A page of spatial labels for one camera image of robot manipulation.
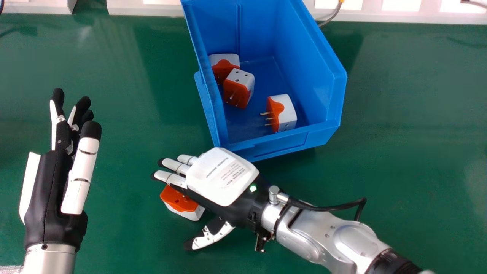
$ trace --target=blue plastic bin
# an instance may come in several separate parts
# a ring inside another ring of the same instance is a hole
[[[325,144],[340,125],[347,74],[302,0],[182,0],[194,75],[215,146],[253,162]],[[245,110],[227,105],[208,55],[236,53],[255,76]],[[287,93],[296,128],[274,134],[259,113]]]

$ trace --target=robotic hand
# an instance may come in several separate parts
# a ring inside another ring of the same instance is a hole
[[[275,239],[333,273],[422,272],[358,221],[365,198],[338,206],[315,207],[271,186],[254,165],[224,148],[213,148],[200,157],[180,155],[177,160],[159,161],[159,166],[176,173],[152,174],[153,179],[167,184],[161,193],[163,200],[168,188],[180,194],[172,203],[164,200],[168,208],[187,217],[187,211],[181,210],[184,204],[197,203],[216,215],[198,235],[184,243],[187,250],[211,245],[239,227],[257,235],[258,252],[264,252],[264,244]],[[330,213],[354,206],[358,206],[354,221]]]
[[[25,225],[23,266],[0,267],[0,274],[71,274],[86,233],[83,211],[101,139],[93,122],[91,101],[83,97],[66,120],[64,93],[54,90],[50,101],[51,151],[30,153],[20,198]]]

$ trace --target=silver metal forearm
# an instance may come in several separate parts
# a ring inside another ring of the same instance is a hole
[[[0,274],[72,274],[75,247],[65,244],[36,244],[27,248],[23,266],[0,266]]]
[[[276,226],[285,200],[269,203],[262,214],[262,227],[304,259],[323,265],[332,273],[363,274],[374,259],[390,246],[380,241],[367,225],[291,207]]]

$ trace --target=metal knob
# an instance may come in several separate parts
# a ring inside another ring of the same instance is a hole
[[[271,186],[269,188],[269,203],[272,205],[279,204],[279,200],[277,199],[277,194],[279,194],[279,187],[278,186]]]

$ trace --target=green table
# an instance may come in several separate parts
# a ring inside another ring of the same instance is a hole
[[[212,147],[184,19],[80,1],[73,16],[1,15],[0,33],[0,264],[24,257],[25,163],[50,147],[59,86],[66,106],[89,95],[103,126],[76,274],[326,273],[276,243],[255,253],[249,231],[183,250],[204,221],[170,213],[150,174],[161,157]],[[323,147],[257,167],[314,204],[366,196],[362,221],[424,268],[485,273],[487,28],[333,22],[324,33],[349,74],[342,125]]]

